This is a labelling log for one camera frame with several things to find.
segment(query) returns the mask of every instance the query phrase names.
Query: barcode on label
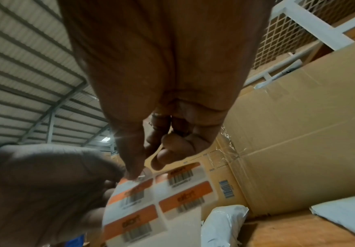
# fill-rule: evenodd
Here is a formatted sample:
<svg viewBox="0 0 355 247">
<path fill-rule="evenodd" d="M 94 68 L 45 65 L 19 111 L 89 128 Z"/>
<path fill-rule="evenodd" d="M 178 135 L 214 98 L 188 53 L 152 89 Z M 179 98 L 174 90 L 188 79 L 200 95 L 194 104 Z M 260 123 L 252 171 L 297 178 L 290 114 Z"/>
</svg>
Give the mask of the barcode on label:
<svg viewBox="0 0 355 247">
<path fill-rule="evenodd" d="M 130 195 L 129 197 L 126 197 L 126 198 L 124 198 L 124 199 L 122 200 L 121 206 L 123 207 L 123 206 L 129 205 L 129 204 L 132 204 L 132 203 L 134 203 L 134 202 L 136 202 L 136 201 L 139 201 L 139 200 L 141 200 L 144 196 L 145 196 L 145 191 L 144 191 L 144 190 L 143 190 L 143 191 L 139 191 L 139 192 L 137 192 L 137 193 L 135 193 L 135 194 L 132 194 L 132 195 Z"/>
<path fill-rule="evenodd" d="M 152 228 L 150 227 L 150 223 L 146 223 L 141 225 L 140 227 L 132 229 L 131 231 L 123 233 L 122 238 L 123 241 L 126 243 L 133 242 L 134 240 L 139 240 L 143 237 L 148 236 L 151 232 Z"/>
<path fill-rule="evenodd" d="M 221 186 L 221 190 L 223 192 L 223 195 L 226 198 L 230 198 L 230 197 L 234 196 L 234 193 L 233 193 L 233 190 L 231 189 L 229 181 L 223 180 L 223 181 L 219 182 L 219 185 Z"/>
<path fill-rule="evenodd" d="M 203 199 L 203 197 L 201 197 L 201 198 L 198 198 L 198 199 L 196 199 L 194 201 L 190 201 L 190 202 L 188 202 L 186 204 L 183 204 L 183 205 L 179 206 L 177 208 L 177 211 L 179 213 L 183 213 L 183 212 L 186 212 L 186 211 L 188 211 L 188 210 L 190 210 L 192 208 L 196 208 L 197 206 L 200 206 L 203 203 L 205 203 L 205 200 Z"/>
<path fill-rule="evenodd" d="M 192 170 L 186 171 L 184 173 L 177 174 L 176 176 L 168 179 L 169 186 L 175 185 L 177 183 L 180 183 L 183 180 L 186 180 L 187 178 L 190 178 L 194 175 Z"/>
</svg>

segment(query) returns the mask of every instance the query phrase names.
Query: cardboard box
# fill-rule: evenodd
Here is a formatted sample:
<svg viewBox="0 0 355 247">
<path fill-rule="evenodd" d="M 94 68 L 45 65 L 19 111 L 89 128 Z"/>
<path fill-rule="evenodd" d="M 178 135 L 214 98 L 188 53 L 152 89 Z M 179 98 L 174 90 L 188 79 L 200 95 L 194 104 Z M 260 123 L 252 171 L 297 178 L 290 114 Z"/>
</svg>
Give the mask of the cardboard box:
<svg viewBox="0 0 355 247">
<path fill-rule="evenodd" d="M 238 240 L 245 247 L 355 247 L 355 235 L 309 211 L 246 222 Z"/>
<path fill-rule="evenodd" d="M 217 203 L 208 205 L 203 208 L 202 219 L 204 220 L 215 207 L 235 204 L 244 206 L 248 205 L 240 187 L 238 186 L 237 180 L 235 179 L 228 165 L 228 163 L 237 159 L 235 150 L 232 149 L 229 145 L 230 140 L 220 133 L 212 146 L 200 154 L 188 157 L 182 161 L 169 164 L 161 171 L 155 171 L 151 168 L 150 162 L 154 157 L 154 154 L 145 161 L 145 166 L 149 167 L 153 173 L 160 173 L 180 167 L 185 164 L 202 162 L 205 166 L 207 175 L 210 177 L 216 188 L 219 197 Z M 113 155 L 111 158 L 115 162 L 123 164 L 123 161 L 119 155 Z"/>
<path fill-rule="evenodd" d="M 355 43 L 237 99 L 230 167 L 256 215 L 355 195 Z"/>
</svg>

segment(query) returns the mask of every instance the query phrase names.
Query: hand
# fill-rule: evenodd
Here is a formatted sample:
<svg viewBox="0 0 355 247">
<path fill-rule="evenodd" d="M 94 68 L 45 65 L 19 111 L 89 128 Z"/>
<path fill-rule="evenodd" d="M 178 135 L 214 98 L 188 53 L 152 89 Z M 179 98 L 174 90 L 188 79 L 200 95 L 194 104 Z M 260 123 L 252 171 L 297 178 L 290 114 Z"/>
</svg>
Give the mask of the hand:
<svg viewBox="0 0 355 247">
<path fill-rule="evenodd" d="M 0 148 L 0 246 L 41 246 L 101 228 L 123 169 L 92 149 Z"/>
<path fill-rule="evenodd" d="M 156 170 L 212 144 L 274 0 L 58 2 L 77 62 L 135 178 L 161 143 Z M 152 112 L 154 132 L 143 146 L 142 121 Z"/>
</svg>

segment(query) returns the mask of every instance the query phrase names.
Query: white metal frame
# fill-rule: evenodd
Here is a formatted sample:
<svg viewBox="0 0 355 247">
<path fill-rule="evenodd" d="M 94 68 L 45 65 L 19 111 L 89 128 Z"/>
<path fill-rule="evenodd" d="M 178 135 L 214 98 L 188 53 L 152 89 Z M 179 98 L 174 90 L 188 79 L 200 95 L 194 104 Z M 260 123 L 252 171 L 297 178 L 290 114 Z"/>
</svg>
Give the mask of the white metal frame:
<svg viewBox="0 0 355 247">
<path fill-rule="evenodd" d="M 344 48 L 354 42 L 352 39 L 350 39 L 343 33 L 355 27 L 355 17 L 345 22 L 344 24 L 334 28 L 328 23 L 318 18 L 317 16 L 315 16 L 314 14 L 310 13 L 308 10 L 299 6 L 298 3 L 300 3 L 301 1 L 302 0 L 283 0 L 282 2 L 278 3 L 272 9 L 270 21 L 284 13 L 286 16 L 298 23 L 301 27 L 306 29 L 309 33 L 314 35 L 322 43 L 326 44 L 333 50 Z M 285 60 L 269 67 L 268 69 L 249 77 L 245 81 L 244 86 L 249 85 L 260 78 L 268 80 L 269 73 L 309 54 L 316 48 L 317 44 L 319 44 L 319 41 L 316 41 L 314 44 L 312 44 L 312 46 L 310 46 L 306 50 L 291 55 Z"/>
</svg>

